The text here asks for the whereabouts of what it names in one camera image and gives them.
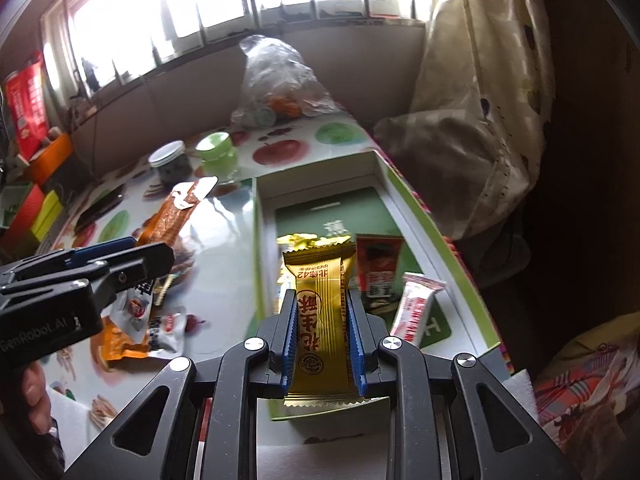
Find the glass jar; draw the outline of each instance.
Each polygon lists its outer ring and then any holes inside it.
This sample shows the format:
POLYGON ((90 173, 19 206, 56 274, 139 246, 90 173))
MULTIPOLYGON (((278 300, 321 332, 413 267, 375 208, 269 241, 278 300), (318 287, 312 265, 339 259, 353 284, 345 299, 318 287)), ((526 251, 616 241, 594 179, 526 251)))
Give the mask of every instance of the glass jar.
POLYGON ((213 132, 196 146, 205 176, 216 176, 220 184, 231 182, 238 174, 238 152, 227 132, 213 132))
POLYGON ((175 140, 155 150, 149 156, 149 165, 156 168, 160 182, 165 187, 173 187, 191 180, 193 169, 185 153, 184 142, 175 140))

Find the human hand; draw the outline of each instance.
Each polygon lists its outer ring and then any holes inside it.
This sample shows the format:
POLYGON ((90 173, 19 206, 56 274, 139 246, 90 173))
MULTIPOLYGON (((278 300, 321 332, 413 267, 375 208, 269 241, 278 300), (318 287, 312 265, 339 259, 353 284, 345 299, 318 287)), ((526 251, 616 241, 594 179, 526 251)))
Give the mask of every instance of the human hand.
MULTIPOLYGON (((29 421, 37 434, 51 428, 51 400, 45 389, 44 370, 38 362, 31 363, 22 375, 21 391, 29 405, 29 421)), ((4 412, 0 403, 0 413, 4 412)))

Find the open box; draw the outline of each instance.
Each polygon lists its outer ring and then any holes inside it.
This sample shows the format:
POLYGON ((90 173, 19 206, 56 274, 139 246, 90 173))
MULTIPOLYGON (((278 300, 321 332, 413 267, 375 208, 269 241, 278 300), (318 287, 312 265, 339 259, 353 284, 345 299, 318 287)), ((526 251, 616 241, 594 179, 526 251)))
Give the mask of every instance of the open box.
MULTIPOLYGON (((447 359, 459 352, 470 352, 480 356, 498 379, 509 377, 500 338, 475 286, 426 208, 377 151, 354 153, 260 176, 255 179, 255 197, 258 304, 262 316, 273 311, 278 296, 276 238, 291 232, 314 232, 309 231, 310 228, 317 231, 317 226, 309 227, 309 212, 314 211, 320 217, 319 224, 328 230, 316 232, 319 236, 343 232, 401 234, 409 254, 398 274, 412 270, 447 283, 446 290, 437 295, 438 305, 430 313, 421 349, 447 359), (332 218, 332 213, 327 212, 334 207, 341 208, 338 216, 349 216, 350 211, 354 218, 354 211, 359 212, 355 215, 357 220, 359 214, 360 220, 325 221, 332 218), (295 215, 298 215, 298 224, 292 219, 295 215), (382 232, 369 227, 372 221, 379 222, 382 232)), ((396 286, 401 287, 400 279, 398 276, 396 286)), ((272 410, 272 415, 288 418, 317 411, 322 410, 284 408, 280 402, 279 409, 272 410)))

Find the snack package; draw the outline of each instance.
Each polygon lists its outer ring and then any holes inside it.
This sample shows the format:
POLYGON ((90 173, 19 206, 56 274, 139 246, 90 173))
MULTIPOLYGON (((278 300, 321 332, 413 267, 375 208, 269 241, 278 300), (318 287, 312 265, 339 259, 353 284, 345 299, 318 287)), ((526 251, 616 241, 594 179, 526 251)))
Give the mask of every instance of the snack package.
POLYGON ((173 247, 195 207, 206 198, 217 182, 215 176, 208 176, 197 182, 176 184, 140 235, 137 245, 164 242, 173 247))
POLYGON ((102 318, 104 330, 100 352, 106 362, 119 361, 125 357, 142 359, 173 359, 184 352, 184 333, 187 326, 187 314, 184 307, 171 314, 153 316, 149 319, 145 338, 134 343, 107 316, 102 318))
POLYGON ((357 235, 358 282, 365 298, 379 300, 392 296, 403 243, 401 236, 357 235))
POLYGON ((36 54, 32 64, 21 72, 12 73, 4 83, 6 99, 15 125, 15 140, 20 154, 29 160, 47 137, 49 124, 42 94, 44 57, 36 54))
POLYGON ((135 288, 120 292, 116 301, 111 303, 109 317, 134 343, 142 343, 146 335, 153 302, 155 280, 140 283, 135 288))
POLYGON ((430 280, 414 272, 406 272, 402 278, 404 291, 389 333, 418 346, 436 292, 445 288, 446 283, 430 280))
MULTIPOLYGON (((318 235, 309 233, 294 233, 290 235, 284 235, 276 239, 276 243, 280 248, 280 253, 289 253, 291 251, 299 251, 300 249, 309 249, 311 247, 323 247, 327 245, 341 244, 350 240, 351 235, 335 236, 331 238, 321 237, 318 235)), ((284 294, 290 288, 296 288, 296 280, 293 274, 291 274, 287 267, 284 265, 284 260, 280 256, 280 273, 276 281, 277 284, 277 297, 273 309, 274 314, 279 314, 282 308, 282 301, 284 300, 284 294)))
POLYGON ((289 44, 254 34, 244 38, 240 48, 246 54, 246 69, 238 109, 231 114, 233 126, 270 128, 301 115, 316 117, 340 111, 289 44))
POLYGON ((171 273, 156 280, 156 306, 162 303, 169 288, 183 282, 193 269, 196 250, 189 243, 189 235, 184 234, 188 233, 188 227, 184 231, 182 229, 196 210, 196 206, 206 198, 217 181, 218 179, 212 176, 201 178, 197 182, 177 184, 158 212, 143 225, 144 230, 138 238, 137 245, 164 242, 174 250, 175 261, 171 273))
POLYGON ((354 257, 355 244, 349 242, 284 253, 298 300, 296 365, 285 404, 325 404, 328 398, 345 402, 358 397, 351 375, 344 299, 354 257))

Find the white jar lid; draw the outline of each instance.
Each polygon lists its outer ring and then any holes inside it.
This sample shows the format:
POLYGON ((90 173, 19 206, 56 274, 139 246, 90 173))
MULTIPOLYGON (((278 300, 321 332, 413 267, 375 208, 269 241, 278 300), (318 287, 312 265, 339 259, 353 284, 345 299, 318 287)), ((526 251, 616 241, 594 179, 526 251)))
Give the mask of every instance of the white jar lid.
POLYGON ((165 144, 161 148, 155 150, 149 156, 149 165, 152 168, 164 166, 166 163, 174 160, 174 158, 182 155, 184 151, 184 142, 182 142, 181 140, 174 140, 174 142, 169 142, 168 144, 165 144))

